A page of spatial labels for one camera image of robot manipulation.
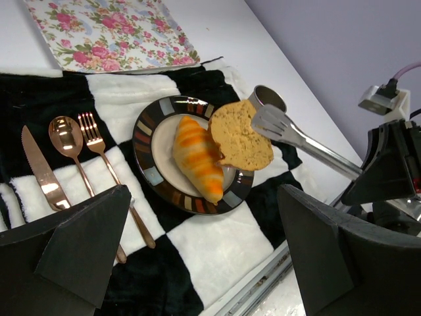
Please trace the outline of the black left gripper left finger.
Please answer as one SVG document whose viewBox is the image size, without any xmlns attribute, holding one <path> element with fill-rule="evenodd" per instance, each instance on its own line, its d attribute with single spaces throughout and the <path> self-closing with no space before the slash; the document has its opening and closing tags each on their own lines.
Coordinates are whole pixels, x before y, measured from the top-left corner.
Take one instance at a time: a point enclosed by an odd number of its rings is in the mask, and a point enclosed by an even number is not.
<svg viewBox="0 0 421 316">
<path fill-rule="evenodd" d="M 130 206 L 114 186 L 70 209 L 1 233 L 2 315 L 93 315 Z"/>
</svg>

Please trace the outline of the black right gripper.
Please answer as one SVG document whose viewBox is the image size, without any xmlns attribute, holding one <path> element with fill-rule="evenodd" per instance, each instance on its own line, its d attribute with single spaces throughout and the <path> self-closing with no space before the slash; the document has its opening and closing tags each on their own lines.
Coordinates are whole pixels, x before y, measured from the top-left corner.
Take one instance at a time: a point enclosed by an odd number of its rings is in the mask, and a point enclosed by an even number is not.
<svg viewBox="0 0 421 316">
<path fill-rule="evenodd" d="M 368 132 L 362 174 L 344 191 L 341 202 L 358 205 L 420 194 L 420 127 L 404 119 Z"/>
</svg>

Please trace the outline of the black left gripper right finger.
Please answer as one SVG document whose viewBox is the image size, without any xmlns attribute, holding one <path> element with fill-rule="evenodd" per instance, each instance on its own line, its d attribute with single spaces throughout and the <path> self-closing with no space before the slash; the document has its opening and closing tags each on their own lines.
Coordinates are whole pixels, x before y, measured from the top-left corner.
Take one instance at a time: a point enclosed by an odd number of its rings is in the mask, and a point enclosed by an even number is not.
<svg viewBox="0 0 421 316">
<path fill-rule="evenodd" d="M 420 238 L 368 223 L 292 185 L 280 217 L 307 315 L 419 315 Z"/>
</svg>

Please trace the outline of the metal serving tongs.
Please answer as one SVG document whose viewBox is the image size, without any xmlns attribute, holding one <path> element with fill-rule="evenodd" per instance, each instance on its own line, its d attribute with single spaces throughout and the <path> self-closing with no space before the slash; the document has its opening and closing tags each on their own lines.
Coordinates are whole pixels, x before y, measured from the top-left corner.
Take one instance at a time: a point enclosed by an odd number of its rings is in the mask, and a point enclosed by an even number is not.
<svg viewBox="0 0 421 316">
<path fill-rule="evenodd" d="M 301 149 L 353 182 L 362 174 L 360 167 L 306 135 L 285 112 L 272 104 L 258 107 L 251 126 L 255 132 L 266 138 Z M 385 202 L 420 222 L 419 197 L 389 199 Z"/>
</svg>

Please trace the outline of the brown bread slice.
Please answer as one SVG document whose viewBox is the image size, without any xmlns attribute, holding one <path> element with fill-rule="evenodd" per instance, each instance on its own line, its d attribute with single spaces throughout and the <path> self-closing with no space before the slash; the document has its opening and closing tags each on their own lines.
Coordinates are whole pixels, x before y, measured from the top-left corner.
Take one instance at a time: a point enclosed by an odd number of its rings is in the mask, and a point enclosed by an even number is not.
<svg viewBox="0 0 421 316">
<path fill-rule="evenodd" d="M 258 171 L 272 162 L 271 141 L 251 126 L 256 113 L 250 101 L 242 100 L 223 105 L 212 114 L 208 130 L 221 153 L 219 165 Z"/>
</svg>

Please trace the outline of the orange striped croissant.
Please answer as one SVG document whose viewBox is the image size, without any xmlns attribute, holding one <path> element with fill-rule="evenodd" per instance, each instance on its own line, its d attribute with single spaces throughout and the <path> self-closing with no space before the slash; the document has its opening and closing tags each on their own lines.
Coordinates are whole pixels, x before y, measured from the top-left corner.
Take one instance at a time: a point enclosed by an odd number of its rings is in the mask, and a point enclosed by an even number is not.
<svg viewBox="0 0 421 316">
<path fill-rule="evenodd" d="M 210 203 L 216 205 L 224 195 L 224 172 L 216 163 L 220 152 L 210 133 L 190 116 L 181 118 L 172 156 L 177 167 Z"/>
</svg>

